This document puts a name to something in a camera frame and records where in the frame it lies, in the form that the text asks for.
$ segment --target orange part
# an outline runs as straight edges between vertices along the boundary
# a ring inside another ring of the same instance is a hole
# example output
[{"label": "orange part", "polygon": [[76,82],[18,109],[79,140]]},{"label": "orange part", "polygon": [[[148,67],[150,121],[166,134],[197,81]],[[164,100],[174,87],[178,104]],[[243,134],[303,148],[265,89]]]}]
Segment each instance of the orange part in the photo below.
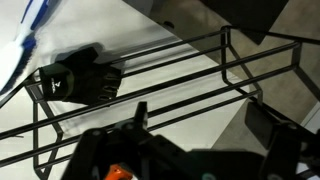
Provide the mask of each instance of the orange part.
[{"label": "orange part", "polygon": [[110,171],[105,180],[132,180],[132,174],[118,164],[111,165]]}]

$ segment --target black glove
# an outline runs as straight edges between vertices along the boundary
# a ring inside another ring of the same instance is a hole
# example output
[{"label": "black glove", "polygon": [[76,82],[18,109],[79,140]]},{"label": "black glove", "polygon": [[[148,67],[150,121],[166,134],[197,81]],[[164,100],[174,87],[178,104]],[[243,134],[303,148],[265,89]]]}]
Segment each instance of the black glove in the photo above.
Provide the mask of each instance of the black glove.
[{"label": "black glove", "polygon": [[90,47],[40,68],[44,99],[90,105],[115,98],[121,71],[93,63],[97,57],[95,49]]}]

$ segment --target black metal wire rack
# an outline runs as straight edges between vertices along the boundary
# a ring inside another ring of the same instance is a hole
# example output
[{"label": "black metal wire rack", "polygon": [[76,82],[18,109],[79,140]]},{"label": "black metal wire rack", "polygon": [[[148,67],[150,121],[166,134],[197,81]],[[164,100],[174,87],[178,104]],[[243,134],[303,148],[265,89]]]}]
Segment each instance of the black metal wire rack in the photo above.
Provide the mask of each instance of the black metal wire rack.
[{"label": "black metal wire rack", "polygon": [[[279,47],[267,50],[267,51],[263,51],[263,52],[260,52],[260,53],[254,54],[254,55],[240,58],[239,54],[236,52],[235,48],[233,47],[233,45],[231,43],[231,34],[235,30],[239,30],[242,32],[260,33],[260,34],[264,34],[267,36],[273,36],[273,37],[277,37],[277,38],[292,40],[293,42],[286,44],[286,45],[283,45],[283,46],[279,46]],[[187,55],[184,57],[179,57],[177,59],[174,59],[174,60],[171,60],[168,62],[160,63],[160,64],[153,65],[151,67],[146,67],[143,69],[139,69],[134,72],[124,74],[123,78],[127,78],[129,76],[134,76],[134,75],[144,73],[147,71],[151,71],[151,70],[154,70],[157,68],[165,67],[165,66],[168,66],[168,65],[171,65],[174,63],[178,63],[181,61],[186,61],[186,60],[192,59],[194,57],[205,55],[207,53],[214,52],[214,51],[220,51],[220,53],[221,53],[221,64],[220,65],[212,67],[212,68],[208,68],[208,69],[205,69],[202,71],[198,71],[198,72],[186,75],[186,76],[182,76],[180,78],[173,79],[173,80],[161,83],[161,84],[153,85],[153,86],[147,87],[145,89],[131,92],[131,93],[119,96],[119,97],[112,99],[110,101],[106,101],[103,103],[97,103],[97,104],[91,105],[91,106],[86,106],[86,107],[76,109],[76,110],[73,110],[70,112],[66,112],[64,114],[56,115],[56,116],[53,114],[48,103],[43,100],[43,95],[42,95],[41,89],[39,88],[40,83],[36,82],[34,80],[33,76],[30,75],[23,83],[21,83],[8,96],[6,96],[3,100],[0,101],[0,108],[3,107],[8,101],[10,101],[10,99],[12,97],[14,97],[14,95],[17,92],[19,92],[22,88],[25,88],[33,100],[33,123],[27,124],[24,126],[20,126],[20,127],[17,127],[15,129],[11,129],[11,130],[8,130],[5,132],[1,132],[0,133],[0,140],[10,138],[13,136],[17,136],[21,133],[25,133],[28,131],[33,131],[33,150],[0,160],[0,167],[8,166],[10,164],[17,163],[17,162],[25,160],[27,158],[33,158],[34,170],[35,170],[36,174],[38,175],[38,177],[41,180],[47,180],[50,175],[50,172],[51,172],[53,165],[67,161],[71,158],[71,154],[64,156],[64,157],[57,158],[57,153],[58,153],[59,148],[73,144],[73,143],[77,143],[80,138],[80,136],[74,136],[74,137],[62,140],[63,139],[63,130],[61,129],[61,127],[59,125],[60,121],[64,121],[69,118],[73,118],[73,117],[83,115],[83,114],[86,114],[89,112],[93,112],[93,111],[96,111],[96,110],[99,110],[102,108],[106,108],[106,107],[115,105],[117,103],[122,103],[127,100],[134,99],[134,98],[137,98],[140,96],[144,96],[144,95],[147,95],[147,94],[159,91],[159,90],[163,90],[163,89],[166,89],[166,88],[178,85],[178,84],[182,84],[187,81],[196,80],[198,78],[201,78],[201,77],[213,74],[213,73],[221,72],[222,73],[222,80],[224,81],[224,83],[227,86],[212,90],[211,92],[207,92],[205,94],[201,94],[201,95],[198,95],[195,97],[189,97],[188,99],[185,99],[183,101],[180,101],[180,102],[170,104],[168,106],[153,110],[153,111],[149,112],[149,118],[155,117],[155,116],[164,114],[166,112],[169,112],[169,111],[172,111],[172,110],[175,110],[175,109],[178,109],[178,108],[181,108],[181,107],[184,107],[184,106],[187,106],[187,105],[190,105],[190,104],[193,104],[193,103],[196,103],[196,102],[199,102],[199,101],[202,101],[202,100],[205,100],[205,99],[208,99],[208,98],[211,98],[211,97],[214,97],[214,96],[226,93],[226,92],[229,92],[229,91],[233,91],[233,90],[238,91],[241,95],[238,97],[234,97],[232,99],[228,99],[224,102],[220,102],[218,104],[214,104],[209,107],[206,107],[206,108],[203,108],[203,109],[176,117],[174,119],[170,119],[170,120],[163,122],[161,124],[157,124],[152,127],[148,127],[148,130],[153,131],[153,130],[171,125],[176,122],[184,121],[190,117],[197,116],[202,113],[205,113],[205,112],[214,110],[216,108],[234,103],[239,100],[247,99],[247,98],[252,101],[258,102],[261,106],[266,108],[268,111],[272,112],[275,116],[277,116],[281,119],[289,119],[285,115],[281,114],[280,112],[276,111],[275,109],[273,109],[272,107],[268,106],[267,104],[265,104],[263,102],[263,90],[261,89],[261,87],[258,83],[259,81],[262,81],[262,80],[265,80],[265,79],[268,79],[268,78],[271,78],[271,77],[274,77],[274,76],[277,76],[277,75],[280,75],[280,74],[283,74],[283,73],[286,73],[289,71],[295,72],[297,77],[299,77],[302,80],[302,82],[306,85],[306,87],[320,101],[319,87],[312,81],[312,79],[300,67],[302,45],[303,45],[303,43],[320,45],[320,41],[314,40],[314,39],[301,38],[301,37],[289,36],[289,35],[272,33],[272,32],[261,32],[261,31],[250,30],[250,29],[242,29],[242,28],[233,27],[233,26],[225,26],[225,27],[222,27],[221,30],[217,31],[217,32],[213,32],[213,33],[209,33],[206,35],[202,35],[202,36],[190,38],[187,40],[175,42],[175,43],[172,43],[169,45],[153,48],[151,50],[146,50],[146,51],[143,51],[143,52],[140,52],[137,54],[133,54],[130,56],[126,56],[124,58],[114,60],[110,63],[117,64],[117,63],[121,63],[124,61],[129,61],[129,60],[132,60],[137,57],[145,56],[145,55],[156,53],[156,52],[163,51],[163,50],[168,50],[171,48],[175,48],[177,46],[197,42],[197,41],[200,41],[200,40],[203,40],[203,39],[206,39],[209,37],[214,37],[214,36],[219,36],[221,39],[220,46],[218,46],[218,47],[212,47],[207,50],[196,52],[194,54],[190,54],[190,55]],[[227,49],[229,49],[230,52],[235,57],[234,61],[227,62],[227,55],[226,55]],[[288,66],[278,68],[276,70],[273,70],[271,72],[264,73],[264,74],[258,75],[258,76],[253,76],[252,73],[250,72],[249,68],[246,66],[246,63],[261,60],[264,57],[271,56],[271,55],[281,53],[284,51],[289,51],[289,50],[292,50],[292,59],[291,59],[291,64]],[[243,80],[238,83],[231,83],[227,77],[227,69],[233,68],[236,66],[240,66],[243,69],[243,71],[248,76],[248,79]],[[255,90],[253,90],[251,92],[247,92],[247,91],[241,89],[242,87],[248,86],[248,85],[253,85],[255,87]],[[46,116],[48,117],[45,120],[39,121],[39,119],[38,119],[39,105],[43,109],[43,111],[45,112]],[[56,142],[49,144],[49,145],[46,145],[46,146],[43,146],[43,147],[39,147],[38,129],[42,128],[44,126],[50,126],[50,125],[53,126],[53,128],[56,131],[56,134],[57,134]],[[107,125],[104,128],[107,131],[112,131],[115,129],[115,124]],[[43,164],[39,164],[39,155],[43,154],[43,153],[47,153],[47,152],[50,152],[50,157],[49,157],[48,162],[43,163]]]}]

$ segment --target glove logo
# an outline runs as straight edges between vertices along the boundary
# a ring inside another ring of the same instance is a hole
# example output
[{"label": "glove logo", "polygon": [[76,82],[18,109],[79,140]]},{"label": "glove logo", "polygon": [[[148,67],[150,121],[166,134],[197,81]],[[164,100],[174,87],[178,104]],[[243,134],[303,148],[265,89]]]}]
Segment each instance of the glove logo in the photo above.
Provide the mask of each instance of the glove logo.
[{"label": "glove logo", "polygon": [[51,78],[51,84],[52,84],[52,93],[54,94],[56,92],[56,87],[60,87],[61,81],[58,83],[55,83],[54,79]]}]

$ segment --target metal rod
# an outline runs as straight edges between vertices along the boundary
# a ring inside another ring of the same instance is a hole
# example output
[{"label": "metal rod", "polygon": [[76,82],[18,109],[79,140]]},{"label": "metal rod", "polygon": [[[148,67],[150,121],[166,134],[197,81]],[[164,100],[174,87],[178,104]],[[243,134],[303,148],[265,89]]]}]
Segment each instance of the metal rod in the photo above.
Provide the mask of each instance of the metal rod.
[{"label": "metal rod", "polygon": [[45,100],[44,99],[37,99],[37,100],[35,100],[34,102],[36,102],[36,103],[42,103],[42,102],[44,102]]},{"label": "metal rod", "polygon": [[226,47],[227,47],[227,45],[210,48],[210,49],[207,49],[207,50],[204,50],[204,51],[201,51],[201,52],[197,52],[197,53],[194,53],[194,54],[190,54],[190,55],[187,55],[187,56],[184,56],[184,57],[180,57],[180,58],[168,61],[168,62],[164,62],[164,63],[157,64],[157,65],[154,65],[154,66],[151,66],[151,67],[143,68],[143,69],[139,69],[137,71],[124,74],[123,78],[129,77],[129,76],[133,76],[133,75],[136,75],[136,74],[140,74],[140,73],[144,73],[144,72],[147,72],[147,71],[150,71],[150,70],[153,70],[153,69],[157,69],[157,68],[160,68],[160,67],[168,66],[168,65],[171,65],[171,64],[174,64],[174,63],[178,63],[178,62],[181,62],[181,61],[184,61],[184,60],[188,60],[188,59],[191,59],[191,58],[194,58],[194,57],[197,57],[197,56],[201,56],[201,55],[204,55],[204,54],[207,54],[207,53],[210,53],[210,52],[214,52],[214,51],[226,48]]},{"label": "metal rod", "polygon": [[311,169],[307,169],[296,175],[296,177],[302,178],[302,179],[310,179],[313,176],[316,176],[316,174]]},{"label": "metal rod", "polygon": [[[237,53],[237,51],[234,49],[232,44],[229,44],[229,49],[231,51],[231,53],[233,54],[233,56],[236,59],[241,59],[240,55]],[[243,71],[246,73],[246,75],[249,78],[253,78],[253,75],[251,73],[251,71],[249,70],[249,68],[245,65],[245,64],[241,64],[240,67],[243,69]],[[261,90],[261,93],[258,94],[258,104],[262,105],[262,101],[263,101],[263,93],[262,93],[262,88],[260,87],[260,85],[258,83],[252,83],[253,86],[257,89],[257,90]]]},{"label": "metal rod", "polygon": [[22,83],[20,83],[16,88],[14,88],[6,97],[4,97],[3,99],[1,99],[0,101],[0,109],[6,105],[11,98],[13,98],[14,95],[16,95],[25,85],[27,85],[30,82],[30,79],[32,77],[32,75],[38,71],[38,69],[36,69],[32,74],[30,74]]},{"label": "metal rod", "polygon": [[254,33],[263,34],[263,35],[272,36],[272,37],[278,37],[278,38],[282,38],[282,39],[289,39],[289,40],[293,40],[293,41],[300,41],[300,42],[305,42],[305,43],[309,43],[309,44],[320,45],[320,40],[315,40],[315,39],[309,39],[309,38],[304,38],[304,37],[299,37],[299,36],[290,36],[290,35],[274,33],[274,32],[259,31],[259,30],[255,30],[255,29],[241,28],[241,27],[236,27],[236,26],[224,26],[224,27],[227,27],[229,29],[237,29],[237,30],[240,30],[243,32],[254,32]]},{"label": "metal rod", "polygon": [[203,109],[194,111],[194,112],[192,112],[192,113],[188,113],[188,114],[186,114],[186,115],[173,118],[173,119],[171,119],[171,120],[169,120],[169,121],[166,121],[166,122],[163,122],[163,123],[160,123],[160,124],[157,124],[157,125],[154,125],[154,126],[148,128],[148,131],[154,131],[154,130],[156,130],[156,129],[159,129],[159,128],[162,128],[162,127],[165,127],[165,126],[168,126],[168,125],[171,125],[171,124],[174,124],[174,123],[183,121],[183,120],[185,120],[185,119],[191,118],[191,117],[193,117],[193,116],[197,116],[197,115],[199,115],[199,114],[203,114],[203,113],[205,113],[205,112],[208,112],[208,111],[217,109],[217,108],[219,108],[219,107],[222,107],[222,106],[225,106],[225,105],[234,103],[234,102],[236,102],[236,101],[240,101],[240,100],[242,100],[242,99],[246,99],[246,98],[248,98],[248,97],[254,96],[254,95],[259,94],[259,93],[260,93],[260,90],[253,91],[253,92],[250,92],[250,93],[248,93],[248,94],[246,94],[246,95],[238,96],[238,97],[229,99],[229,100],[227,100],[227,101],[223,101],[223,102],[221,102],[221,103],[218,103],[218,104],[215,104],[215,105],[212,105],[212,106],[209,106],[209,107],[206,107],[206,108],[203,108]]},{"label": "metal rod", "polygon": [[134,99],[136,97],[140,97],[140,96],[143,96],[143,95],[146,95],[146,94],[150,94],[150,93],[153,93],[153,92],[156,92],[156,91],[159,91],[159,90],[171,87],[171,86],[175,86],[175,85],[187,82],[187,81],[191,81],[191,80],[203,77],[203,76],[207,76],[207,75],[212,74],[212,73],[219,72],[219,71],[224,70],[224,69],[235,67],[235,66],[241,65],[243,63],[248,63],[248,62],[257,60],[259,58],[267,57],[267,56],[270,56],[270,55],[273,55],[273,54],[276,54],[276,53],[279,53],[279,52],[282,52],[282,51],[286,51],[286,50],[295,48],[297,45],[298,45],[298,43],[294,42],[294,43],[291,43],[291,44],[280,46],[280,47],[277,47],[277,48],[274,48],[274,49],[271,49],[271,50],[268,50],[268,51],[265,51],[265,52],[261,52],[261,53],[258,53],[258,54],[252,55],[252,56],[248,56],[248,57],[242,58],[242,59],[237,60],[237,61],[232,61],[232,62],[229,62],[229,63],[224,64],[224,65],[220,65],[220,66],[216,66],[216,67],[209,68],[209,69],[206,69],[206,70],[202,70],[202,71],[190,74],[190,75],[186,75],[186,76],[183,76],[183,77],[180,77],[180,78],[177,78],[177,79],[173,79],[173,80],[170,80],[170,81],[158,84],[158,85],[154,85],[154,86],[142,89],[142,90],[138,90],[138,91],[135,91],[135,92],[120,96],[118,98],[115,98],[114,100],[111,100],[111,101],[108,101],[108,102],[97,103],[95,105],[83,107],[83,108],[80,108],[80,109],[77,109],[77,110],[74,110],[74,111],[70,111],[70,112],[67,112],[67,113],[64,113],[64,114],[61,114],[61,115],[57,115],[57,116],[55,116],[53,118],[48,118],[46,120],[42,120],[42,121],[39,121],[37,123],[27,124],[27,125],[15,128],[15,129],[11,129],[11,130],[8,130],[8,131],[0,133],[0,140],[5,139],[5,138],[9,138],[11,136],[15,136],[15,135],[27,132],[27,131],[31,131],[34,128],[41,128],[43,126],[47,126],[47,125],[50,125],[52,123],[57,123],[59,121],[65,120],[65,119],[70,119],[70,118],[73,118],[75,116],[79,116],[79,115],[82,115],[82,114],[85,114],[85,113],[88,113],[88,112],[92,112],[92,111],[95,111],[95,110],[98,110],[98,109],[101,109],[101,108],[108,107],[110,105],[114,105],[114,104],[121,103],[121,102],[130,100],[130,99]]},{"label": "metal rod", "polygon": [[[38,104],[33,102],[33,122],[38,121]],[[33,130],[33,150],[39,147],[39,132],[38,129]],[[33,167],[39,165],[39,155],[33,156]],[[44,173],[40,170],[35,170],[36,175],[41,179],[46,179]]]},{"label": "metal rod", "polygon": [[297,48],[294,48],[292,51],[291,63],[299,65],[301,60],[301,53],[302,53],[302,43]]},{"label": "metal rod", "polygon": [[[222,106],[231,104],[231,103],[233,103],[233,102],[236,102],[236,101],[239,101],[239,100],[242,100],[242,99],[245,99],[245,98],[254,96],[255,94],[258,94],[258,93],[260,93],[260,90],[253,91],[253,92],[250,92],[250,93],[248,93],[248,94],[245,94],[245,95],[242,95],[242,96],[238,96],[238,97],[232,98],[232,99],[230,99],[230,100],[227,100],[227,101],[224,101],[224,102],[221,102],[221,103],[218,103],[218,104],[209,106],[209,107],[204,108],[204,109],[201,109],[201,110],[197,110],[197,111],[195,111],[195,112],[192,112],[192,113],[189,113],[189,114],[186,114],[186,115],[183,115],[183,116],[174,118],[174,119],[172,119],[172,120],[166,121],[166,122],[164,122],[164,123],[161,123],[161,124],[152,126],[152,127],[148,128],[148,131],[153,131],[153,130],[162,128],[162,127],[164,127],[164,126],[173,124],[173,123],[175,123],[175,122],[179,122],[179,121],[182,121],[182,120],[184,120],[184,119],[187,119],[187,118],[190,118],[190,117],[193,117],[193,116],[196,116],[196,115],[199,115],[199,114],[208,112],[208,111],[210,111],[210,110],[217,109],[217,108],[219,108],[219,107],[222,107]],[[152,117],[154,117],[154,116],[159,115],[159,112],[162,112],[162,111],[159,109],[159,110],[154,110],[154,111],[150,112],[150,113],[149,113],[149,118],[152,118]],[[45,167],[52,166],[52,165],[58,164],[58,163],[60,163],[60,162],[69,160],[70,158],[71,158],[71,155],[64,156],[64,157],[59,158],[59,159],[56,159],[56,160],[54,160],[54,161],[50,161],[50,162],[48,162],[48,163],[41,164],[41,165],[37,166],[36,169],[43,169],[43,168],[45,168]]]},{"label": "metal rod", "polygon": [[[238,91],[239,93],[241,94],[247,94],[246,91],[244,91],[243,89],[241,88],[237,88],[236,91]],[[251,101],[253,102],[258,102],[258,99],[255,98],[255,97],[250,97],[249,98]],[[278,117],[279,119],[282,119],[282,120],[290,120],[290,118],[288,118],[287,116],[281,114],[280,112],[278,112],[277,110],[273,109],[272,107],[270,107],[269,105],[265,104],[265,103],[262,103],[262,107],[266,110],[268,110],[270,113],[272,113],[274,116]]]},{"label": "metal rod", "polygon": [[43,163],[43,164],[40,164],[38,166],[35,167],[36,170],[40,170],[40,169],[43,169],[43,168],[46,168],[46,167],[49,167],[49,166],[53,166],[55,164],[59,164],[61,162],[64,162],[64,161],[67,161],[71,158],[71,155],[67,155],[67,156],[63,156],[61,158],[58,158],[56,160],[53,160],[53,161],[49,161],[47,163]]},{"label": "metal rod", "polygon": [[19,162],[19,161],[22,161],[22,160],[25,160],[25,159],[28,159],[28,158],[31,158],[31,157],[39,155],[39,154],[46,153],[46,152],[51,151],[53,149],[57,149],[57,148],[60,148],[63,146],[70,145],[72,143],[77,142],[79,140],[79,138],[80,138],[80,136],[74,136],[72,138],[69,138],[69,139],[54,143],[54,144],[49,144],[47,146],[40,147],[36,150],[27,151],[27,152],[21,153],[19,155],[12,156],[10,158],[1,160],[0,161],[0,168],[4,167],[4,166],[8,166],[8,165],[16,163],[16,162]]},{"label": "metal rod", "polygon": [[206,39],[208,37],[220,35],[220,34],[223,34],[223,33],[225,33],[225,32],[224,31],[217,31],[217,32],[201,35],[201,36],[198,36],[198,37],[193,37],[193,38],[182,40],[182,41],[179,41],[179,42],[176,42],[176,43],[172,43],[172,44],[168,44],[168,45],[165,45],[165,46],[153,48],[153,49],[150,49],[150,50],[147,50],[147,51],[143,51],[141,53],[137,53],[137,54],[133,54],[133,55],[130,55],[130,56],[126,56],[126,57],[114,60],[114,61],[106,63],[106,64],[110,64],[110,63],[111,64],[117,64],[117,63],[120,63],[120,62],[123,62],[123,61],[131,60],[131,59],[138,58],[138,57],[141,57],[141,56],[145,56],[145,55],[148,55],[148,54],[152,54],[152,53],[156,53],[156,52],[163,51],[163,50],[166,50],[166,49],[170,49],[170,48],[173,48],[173,47],[181,46],[183,44],[191,43],[191,42],[194,42],[194,41],[199,41],[201,39]]},{"label": "metal rod", "polygon": [[[280,68],[280,69],[271,71],[269,73],[265,73],[263,75],[254,77],[252,79],[244,80],[244,81],[241,81],[239,83],[236,83],[236,84],[224,87],[224,88],[217,89],[217,90],[215,90],[213,92],[215,92],[216,94],[218,94],[220,92],[227,92],[227,91],[230,91],[232,89],[236,89],[236,88],[240,88],[242,86],[249,85],[249,84],[251,84],[253,82],[265,80],[267,78],[270,78],[270,77],[273,77],[273,76],[276,76],[276,75],[291,71],[291,70],[293,70],[295,68],[296,68],[295,65],[290,65],[290,66],[287,66],[287,67],[284,67],[284,68]],[[16,156],[1,160],[0,161],[0,167],[4,167],[4,166],[10,165],[12,163],[16,163],[16,162],[22,161],[24,159],[33,157],[33,156],[35,156],[37,154],[45,153],[45,152],[50,151],[52,149],[56,149],[56,148],[60,148],[60,147],[63,147],[63,146],[67,146],[69,144],[77,142],[79,140],[79,138],[80,138],[80,136],[74,136],[72,138],[63,140],[61,142],[58,142],[58,143],[55,143],[55,144],[49,144],[47,146],[41,147],[41,148],[39,148],[37,150],[28,151],[28,152],[25,152],[25,153],[22,153],[22,154],[19,154],[19,155],[16,155]]]},{"label": "metal rod", "polygon": [[32,87],[36,87],[36,86],[39,86],[39,85],[41,85],[41,81],[27,84],[27,85],[25,85],[25,87],[27,87],[27,88],[32,88]]},{"label": "metal rod", "polygon": [[[32,86],[26,86],[26,90],[29,93],[29,95],[33,97],[34,103],[39,99],[43,99],[43,94],[41,93],[40,88],[38,86],[36,86],[34,83]],[[44,113],[46,114],[46,116],[48,118],[54,117],[54,114],[53,114],[49,104],[46,101],[40,102],[40,106],[42,107]],[[33,109],[34,109],[33,114],[35,117],[35,119],[34,119],[34,123],[35,123],[35,122],[38,122],[38,106],[34,107]],[[60,142],[62,140],[63,131],[62,131],[59,123],[53,123],[52,126],[57,133],[56,142]],[[37,143],[36,144],[34,143],[34,146],[35,146],[34,149],[38,149],[39,148],[39,144],[38,144],[38,141],[39,141],[38,136],[39,135],[38,135],[38,129],[35,129],[35,130],[37,130],[37,131],[36,131],[36,133],[34,133],[34,138],[36,138],[36,140],[34,142],[37,142]],[[58,154],[58,150],[59,149],[54,149],[51,151],[48,161],[53,161],[56,158],[56,156]],[[37,163],[34,163],[34,170],[35,170],[36,174],[39,176],[39,178],[41,180],[48,179],[50,172],[52,170],[52,167],[46,168],[43,172],[36,170],[35,167],[39,165],[39,160],[38,160],[39,157],[34,156],[34,159],[35,158],[37,159]]]},{"label": "metal rod", "polygon": [[[284,73],[284,72],[293,70],[293,69],[295,69],[295,68],[296,68],[296,66],[290,65],[290,66],[284,67],[284,68],[282,68],[282,69],[284,70],[284,71],[283,71],[283,73]],[[258,76],[258,77],[254,77],[253,79],[248,79],[248,80],[245,80],[245,81],[236,83],[236,84],[230,84],[230,86],[232,86],[231,88],[230,88],[229,86],[223,87],[223,88],[217,89],[217,90],[215,90],[215,91],[211,91],[211,92],[208,92],[208,93],[205,93],[205,94],[201,94],[201,95],[198,95],[198,96],[196,96],[196,97],[189,98],[189,99],[186,99],[186,100],[184,100],[184,101],[180,101],[180,102],[177,102],[177,103],[174,103],[174,104],[171,104],[171,105],[168,105],[168,106],[165,106],[165,107],[162,107],[162,108],[153,110],[153,111],[151,111],[151,112],[148,113],[148,116],[149,116],[149,118],[152,118],[152,117],[155,117],[155,116],[157,116],[157,115],[160,115],[160,114],[163,114],[163,113],[166,113],[166,112],[169,112],[169,111],[172,111],[172,110],[181,108],[181,107],[183,107],[183,106],[190,105],[190,104],[193,104],[193,103],[195,103],[195,102],[204,100],[204,99],[206,99],[206,98],[210,98],[210,97],[213,97],[213,96],[215,96],[215,95],[222,94],[222,92],[227,92],[227,91],[230,91],[230,90],[233,90],[233,89],[238,90],[238,89],[240,89],[240,88],[243,87],[243,86],[246,86],[246,85],[251,84],[252,81],[253,81],[253,82],[257,82],[257,81],[264,80],[264,79],[266,79],[266,78],[275,76],[275,75],[272,75],[272,73],[280,73],[280,74],[281,74],[281,70],[282,70],[282,69],[280,69],[280,72],[279,72],[279,71],[276,71],[276,72],[275,72],[275,71],[272,71],[272,72],[269,72],[269,73],[267,73],[267,74],[262,74],[262,75],[260,75],[260,76]],[[243,94],[243,95],[248,94],[248,93],[245,92],[244,90],[242,90],[242,89],[240,89],[240,90],[241,90],[241,91],[239,91],[239,92],[240,92],[241,94]],[[103,127],[103,128],[105,128],[107,131],[111,131],[111,130],[114,130],[115,125],[116,125],[116,123],[107,125],[107,126],[105,126],[105,127]]]},{"label": "metal rod", "polygon": [[[226,34],[221,34],[220,35],[220,45],[221,46],[225,46],[227,45],[226,43]],[[224,65],[227,63],[227,54],[226,54],[226,49],[221,49],[221,64]],[[222,80],[224,81],[225,79],[227,79],[227,71],[226,70],[222,70],[221,71],[221,75],[222,75]]]},{"label": "metal rod", "polygon": [[228,45],[231,45],[232,43],[231,43],[231,30],[229,29],[229,28],[225,28],[226,29],[226,31],[227,31],[227,44]]}]

